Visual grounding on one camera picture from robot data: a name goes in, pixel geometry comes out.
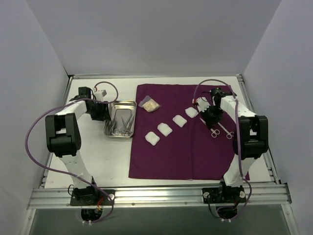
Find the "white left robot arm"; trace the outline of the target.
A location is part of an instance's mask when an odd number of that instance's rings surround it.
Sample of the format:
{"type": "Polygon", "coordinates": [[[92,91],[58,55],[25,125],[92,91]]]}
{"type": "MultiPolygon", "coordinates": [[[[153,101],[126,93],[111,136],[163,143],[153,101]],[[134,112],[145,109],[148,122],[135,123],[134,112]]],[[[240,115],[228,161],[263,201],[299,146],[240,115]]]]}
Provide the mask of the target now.
{"type": "Polygon", "coordinates": [[[54,115],[45,117],[46,144],[49,152],[65,165],[73,180],[73,193],[87,205],[94,205],[99,198],[94,178],[88,172],[80,154],[82,145],[77,120],[89,114],[92,120],[110,121],[108,104],[104,103],[107,92],[97,88],[79,87],[78,95],[70,100],[73,104],[54,115]]]}

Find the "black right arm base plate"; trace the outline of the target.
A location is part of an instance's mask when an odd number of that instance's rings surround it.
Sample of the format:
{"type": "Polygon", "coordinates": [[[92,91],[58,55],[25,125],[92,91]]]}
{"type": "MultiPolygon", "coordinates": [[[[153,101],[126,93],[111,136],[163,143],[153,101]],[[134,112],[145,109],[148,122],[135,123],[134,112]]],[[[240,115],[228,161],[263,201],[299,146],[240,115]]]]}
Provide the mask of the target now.
{"type": "Polygon", "coordinates": [[[202,188],[203,202],[207,204],[244,203],[246,194],[243,187],[202,188]]]}

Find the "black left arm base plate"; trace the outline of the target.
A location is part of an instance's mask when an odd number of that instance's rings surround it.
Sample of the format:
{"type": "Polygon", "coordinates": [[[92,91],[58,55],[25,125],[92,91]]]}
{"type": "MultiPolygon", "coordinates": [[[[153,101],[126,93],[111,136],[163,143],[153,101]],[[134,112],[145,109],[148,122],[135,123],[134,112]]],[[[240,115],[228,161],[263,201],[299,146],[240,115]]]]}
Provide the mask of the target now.
{"type": "Polygon", "coordinates": [[[101,192],[91,194],[90,192],[84,193],[84,195],[76,195],[72,193],[70,200],[71,206],[111,206],[111,200],[101,192]]]}

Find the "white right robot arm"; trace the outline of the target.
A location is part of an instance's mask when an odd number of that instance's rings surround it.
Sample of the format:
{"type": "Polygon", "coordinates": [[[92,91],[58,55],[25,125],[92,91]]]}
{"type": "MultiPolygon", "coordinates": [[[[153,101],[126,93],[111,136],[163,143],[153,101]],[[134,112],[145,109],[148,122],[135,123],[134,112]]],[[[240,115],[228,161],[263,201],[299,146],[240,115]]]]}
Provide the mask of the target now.
{"type": "Polygon", "coordinates": [[[233,188],[242,186],[250,167],[268,151],[268,118],[255,114],[235,95],[221,88],[214,88],[209,94],[210,102],[205,97],[197,99],[201,121],[213,137],[218,135],[213,130],[218,126],[233,141],[234,157],[222,178],[225,185],[217,190],[218,198],[228,202],[235,196],[233,188]]]}

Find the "steel instrument tray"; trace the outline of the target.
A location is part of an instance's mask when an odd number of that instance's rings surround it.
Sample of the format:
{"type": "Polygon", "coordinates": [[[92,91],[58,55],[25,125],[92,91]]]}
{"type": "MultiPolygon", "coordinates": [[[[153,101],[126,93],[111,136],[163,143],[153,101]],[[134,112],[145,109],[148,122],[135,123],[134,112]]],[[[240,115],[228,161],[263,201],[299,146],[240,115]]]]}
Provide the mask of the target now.
{"type": "Polygon", "coordinates": [[[127,140],[134,134],[137,103],[133,100],[117,100],[109,105],[111,121],[106,121],[104,134],[111,139],[127,140]]]}

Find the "purple surgical cloth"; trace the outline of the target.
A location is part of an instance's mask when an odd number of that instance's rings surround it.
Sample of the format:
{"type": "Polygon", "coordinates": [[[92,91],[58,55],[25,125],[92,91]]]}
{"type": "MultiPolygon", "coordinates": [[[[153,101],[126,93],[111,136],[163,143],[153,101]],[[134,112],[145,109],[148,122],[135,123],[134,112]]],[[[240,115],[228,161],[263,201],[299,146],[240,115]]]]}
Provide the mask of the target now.
{"type": "Polygon", "coordinates": [[[193,94],[209,98],[213,86],[143,84],[136,89],[136,102],[149,95],[160,106],[148,113],[138,107],[131,146],[129,177],[160,180],[220,180],[233,157],[233,142],[224,130],[216,137],[200,117],[190,118],[185,109],[192,107],[193,94]],[[187,123],[180,128],[172,118],[181,115],[187,123]],[[172,133],[165,137],[157,126],[166,123],[172,133]],[[160,137],[152,146],[145,140],[149,132],[160,137]]]}

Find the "steel forceps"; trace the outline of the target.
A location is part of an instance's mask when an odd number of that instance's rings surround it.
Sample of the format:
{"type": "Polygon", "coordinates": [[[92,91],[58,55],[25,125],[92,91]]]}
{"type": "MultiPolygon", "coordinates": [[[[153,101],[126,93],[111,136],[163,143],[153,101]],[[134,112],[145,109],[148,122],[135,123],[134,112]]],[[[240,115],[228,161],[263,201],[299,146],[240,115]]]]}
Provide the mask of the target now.
{"type": "Polygon", "coordinates": [[[133,123],[134,117],[130,115],[129,119],[127,122],[124,124],[124,127],[122,128],[122,135],[128,136],[131,131],[132,123],[133,123]]]}
{"type": "Polygon", "coordinates": [[[108,127],[109,136],[120,136],[117,132],[122,127],[121,116],[116,116],[114,121],[108,127]]]}

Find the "steel scissors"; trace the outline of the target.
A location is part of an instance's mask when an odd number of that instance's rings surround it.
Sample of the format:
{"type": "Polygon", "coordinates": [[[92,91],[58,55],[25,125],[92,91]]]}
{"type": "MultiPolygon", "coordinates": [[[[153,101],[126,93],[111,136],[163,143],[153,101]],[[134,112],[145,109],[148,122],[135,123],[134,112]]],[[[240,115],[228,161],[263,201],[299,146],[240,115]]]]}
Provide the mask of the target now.
{"type": "Polygon", "coordinates": [[[122,120],[122,127],[118,130],[117,133],[119,135],[124,135],[126,133],[126,127],[129,122],[129,118],[127,120],[124,120],[123,118],[121,118],[121,120],[122,120]]]}
{"type": "Polygon", "coordinates": [[[225,131],[226,137],[230,140],[234,137],[234,132],[233,131],[228,131],[222,124],[218,122],[218,125],[225,131]]]}
{"type": "MultiPolygon", "coordinates": [[[[206,122],[202,118],[200,118],[200,120],[203,124],[206,125],[206,122]]],[[[213,138],[216,138],[220,134],[220,131],[218,129],[210,128],[209,130],[211,131],[211,137],[213,138]]]]}

